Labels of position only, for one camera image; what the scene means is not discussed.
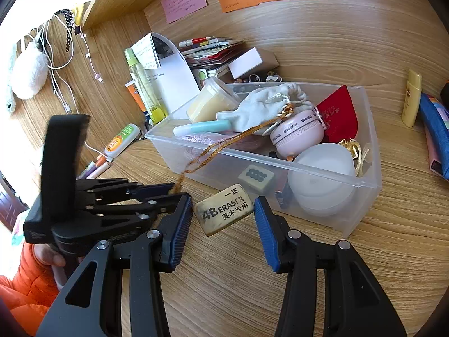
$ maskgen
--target pink cushion compact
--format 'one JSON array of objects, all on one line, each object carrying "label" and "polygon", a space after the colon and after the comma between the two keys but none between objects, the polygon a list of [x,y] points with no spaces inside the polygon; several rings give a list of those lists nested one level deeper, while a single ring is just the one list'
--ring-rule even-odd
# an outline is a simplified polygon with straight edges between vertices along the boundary
[{"label": "pink cushion compact", "polygon": [[297,156],[313,145],[321,143],[324,127],[313,110],[305,110],[282,122],[270,134],[270,139],[283,157]]}]

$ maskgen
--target brown door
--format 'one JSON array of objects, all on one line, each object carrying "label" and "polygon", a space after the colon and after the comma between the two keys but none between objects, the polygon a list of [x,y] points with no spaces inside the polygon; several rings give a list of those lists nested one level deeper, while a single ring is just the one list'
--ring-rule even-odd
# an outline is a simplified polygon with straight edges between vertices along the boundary
[{"label": "brown door", "polygon": [[26,209],[26,206],[14,196],[0,172],[0,222],[12,231],[17,215]]}]

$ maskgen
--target hand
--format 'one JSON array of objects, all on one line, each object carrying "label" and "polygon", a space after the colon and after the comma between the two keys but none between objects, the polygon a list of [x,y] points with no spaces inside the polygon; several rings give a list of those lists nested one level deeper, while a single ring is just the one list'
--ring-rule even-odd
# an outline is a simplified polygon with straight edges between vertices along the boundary
[{"label": "hand", "polygon": [[47,266],[65,266],[64,257],[53,250],[49,244],[35,244],[33,247],[34,256],[37,260]]}]

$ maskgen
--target red envelope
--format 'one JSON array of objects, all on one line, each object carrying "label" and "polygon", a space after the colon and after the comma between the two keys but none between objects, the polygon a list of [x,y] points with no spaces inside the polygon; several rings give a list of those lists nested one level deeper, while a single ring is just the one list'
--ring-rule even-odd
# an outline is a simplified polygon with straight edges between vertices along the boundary
[{"label": "red envelope", "polygon": [[357,116],[346,86],[330,94],[317,108],[327,128],[324,131],[323,143],[355,139],[358,129]]}]

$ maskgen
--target blue pouch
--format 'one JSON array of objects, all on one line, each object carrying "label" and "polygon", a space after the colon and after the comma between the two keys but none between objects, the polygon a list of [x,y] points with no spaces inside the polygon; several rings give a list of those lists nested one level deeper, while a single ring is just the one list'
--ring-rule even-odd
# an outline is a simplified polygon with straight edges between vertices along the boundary
[{"label": "blue pouch", "polygon": [[449,113],[434,97],[422,93],[419,111],[441,161],[442,175],[449,180]]}]

